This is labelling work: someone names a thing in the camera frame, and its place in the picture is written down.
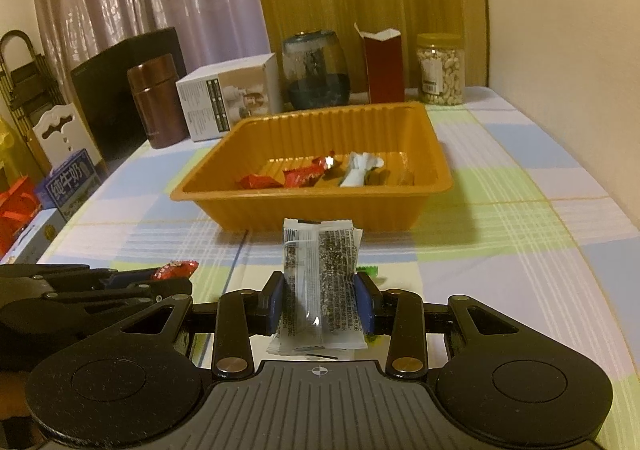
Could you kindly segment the green candy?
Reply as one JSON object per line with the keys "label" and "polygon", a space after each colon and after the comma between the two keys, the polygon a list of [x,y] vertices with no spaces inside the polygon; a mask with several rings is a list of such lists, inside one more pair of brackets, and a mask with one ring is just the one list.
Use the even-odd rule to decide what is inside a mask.
{"label": "green candy", "polygon": [[371,279],[376,279],[378,277],[377,266],[359,266],[356,268],[356,271],[367,274]]}

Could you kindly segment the clear dark seaweed packet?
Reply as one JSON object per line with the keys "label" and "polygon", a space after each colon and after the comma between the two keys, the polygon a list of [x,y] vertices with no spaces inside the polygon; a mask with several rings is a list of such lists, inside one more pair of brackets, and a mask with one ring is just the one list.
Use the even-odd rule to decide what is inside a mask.
{"label": "clear dark seaweed packet", "polygon": [[354,283],[361,238],[347,219],[285,219],[283,306],[270,354],[335,358],[367,347]]}

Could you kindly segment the large red snack packet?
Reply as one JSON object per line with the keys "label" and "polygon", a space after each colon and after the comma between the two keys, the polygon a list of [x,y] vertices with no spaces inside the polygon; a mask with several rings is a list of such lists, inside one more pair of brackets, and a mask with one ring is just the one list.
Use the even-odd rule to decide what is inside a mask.
{"label": "large red snack packet", "polygon": [[277,179],[274,179],[271,176],[259,174],[249,174],[244,176],[238,181],[238,185],[245,190],[262,190],[283,187],[283,184],[281,184],[280,181],[277,181]]}

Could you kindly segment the silver green snack bag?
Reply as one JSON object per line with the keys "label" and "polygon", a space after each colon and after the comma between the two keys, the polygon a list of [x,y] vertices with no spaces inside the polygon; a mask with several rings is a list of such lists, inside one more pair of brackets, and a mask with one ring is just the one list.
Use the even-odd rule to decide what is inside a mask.
{"label": "silver green snack bag", "polygon": [[382,168],[384,160],[372,153],[352,152],[347,161],[345,175],[340,183],[341,188],[359,188],[366,183],[371,170]]}

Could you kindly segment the small red candy packet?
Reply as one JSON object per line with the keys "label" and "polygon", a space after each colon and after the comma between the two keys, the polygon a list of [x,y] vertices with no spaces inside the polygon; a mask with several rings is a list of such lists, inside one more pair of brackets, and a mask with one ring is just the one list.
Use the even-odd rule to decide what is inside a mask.
{"label": "small red candy packet", "polygon": [[308,166],[285,170],[285,188],[312,187],[322,178],[323,174],[335,164],[334,152],[313,158]]}

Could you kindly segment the tiny red candy packet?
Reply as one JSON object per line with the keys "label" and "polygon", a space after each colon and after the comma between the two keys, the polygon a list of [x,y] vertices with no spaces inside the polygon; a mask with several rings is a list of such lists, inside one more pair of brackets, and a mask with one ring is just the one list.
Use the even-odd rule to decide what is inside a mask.
{"label": "tiny red candy packet", "polygon": [[344,163],[336,163],[326,170],[320,181],[322,184],[333,184],[339,186],[346,175],[346,165]]}

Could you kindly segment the clear brown candy packet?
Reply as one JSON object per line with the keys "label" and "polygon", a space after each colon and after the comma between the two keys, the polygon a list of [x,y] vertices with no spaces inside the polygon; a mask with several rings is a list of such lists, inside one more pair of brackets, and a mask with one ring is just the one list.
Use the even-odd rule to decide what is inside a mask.
{"label": "clear brown candy packet", "polygon": [[386,168],[376,168],[367,173],[364,182],[367,186],[413,186],[414,175],[411,170],[386,170]]}

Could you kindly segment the light blue carton box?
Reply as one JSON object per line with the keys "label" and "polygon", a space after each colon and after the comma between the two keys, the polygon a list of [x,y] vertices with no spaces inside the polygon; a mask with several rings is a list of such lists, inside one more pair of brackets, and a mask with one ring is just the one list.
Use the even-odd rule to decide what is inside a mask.
{"label": "light blue carton box", "polygon": [[2,264],[35,264],[65,224],[66,220],[55,208],[40,210],[2,257]]}

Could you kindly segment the blue milk carton box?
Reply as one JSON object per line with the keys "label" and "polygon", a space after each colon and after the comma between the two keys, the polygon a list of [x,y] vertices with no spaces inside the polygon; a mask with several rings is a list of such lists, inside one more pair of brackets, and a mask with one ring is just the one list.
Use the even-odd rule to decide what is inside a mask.
{"label": "blue milk carton box", "polygon": [[102,181],[86,149],[72,153],[36,185],[44,210],[55,208],[68,222],[100,188]]}

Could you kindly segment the orange plastic tray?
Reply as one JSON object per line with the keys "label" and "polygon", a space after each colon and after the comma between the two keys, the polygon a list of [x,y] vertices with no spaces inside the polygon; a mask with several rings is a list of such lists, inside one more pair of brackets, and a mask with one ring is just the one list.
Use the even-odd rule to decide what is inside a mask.
{"label": "orange plastic tray", "polygon": [[338,106],[248,118],[171,191],[228,231],[347,219],[405,231],[452,177],[424,105]]}

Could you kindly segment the white wooden chair back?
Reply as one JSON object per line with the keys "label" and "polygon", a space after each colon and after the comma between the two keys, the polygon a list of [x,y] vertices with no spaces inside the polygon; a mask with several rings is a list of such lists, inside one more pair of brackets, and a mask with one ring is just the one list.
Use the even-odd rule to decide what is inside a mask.
{"label": "white wooden chair back", "polygon": [[103,161],[73,103],[52,106],[32,130],[53,168],[81,150],[87,151],[94,165]]}

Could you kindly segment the white product box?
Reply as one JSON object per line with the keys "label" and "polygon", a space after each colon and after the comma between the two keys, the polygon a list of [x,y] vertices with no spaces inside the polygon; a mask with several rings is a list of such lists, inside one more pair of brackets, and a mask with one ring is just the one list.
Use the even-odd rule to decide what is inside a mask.
{"label": "white product box", "polygon": [[218,139],[244,118],[283,111],[278,60],[272,52],[201,66],[176,87],[192,141]]}

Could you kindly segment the folding step ladder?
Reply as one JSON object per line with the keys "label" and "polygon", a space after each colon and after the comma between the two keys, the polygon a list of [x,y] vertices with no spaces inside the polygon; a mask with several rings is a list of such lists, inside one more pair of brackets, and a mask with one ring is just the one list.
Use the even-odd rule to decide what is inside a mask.
{"label": "folding step ladder", "polygon": [[[12,38],[19,38],[32,60],[10,70],[4,58],[4,48]],[[54,106],[64,106],[60,85],[49,68],[46,57],[37,54],[29,36],[21,30],[9,30],[1,37],[1,95],[9,107],[14,124],[41,173],[47,175],[52,166],[40,146],[34,127]]]}

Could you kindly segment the clear jar of nuts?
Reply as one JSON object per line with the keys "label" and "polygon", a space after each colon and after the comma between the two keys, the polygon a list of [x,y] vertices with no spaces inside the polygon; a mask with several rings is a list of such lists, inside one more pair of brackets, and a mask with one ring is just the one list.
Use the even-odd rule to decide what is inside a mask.
{"label": "clear jar of nuts", "polygon": [[416,38],[420,68],[419,96],[427,104],[457,106],[465,88],[464,37],[454,33],[421,33]]}

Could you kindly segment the dark red open carton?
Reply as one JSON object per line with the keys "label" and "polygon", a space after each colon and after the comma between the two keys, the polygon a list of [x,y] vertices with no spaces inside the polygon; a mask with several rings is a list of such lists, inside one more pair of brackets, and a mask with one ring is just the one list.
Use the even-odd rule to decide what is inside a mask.
{"label": "dark red open carton", "polygon": [[370,103],[405,100],[404,64],[401,32],[386,28],[381,32],[363,32],[355,24],[362,41]]}

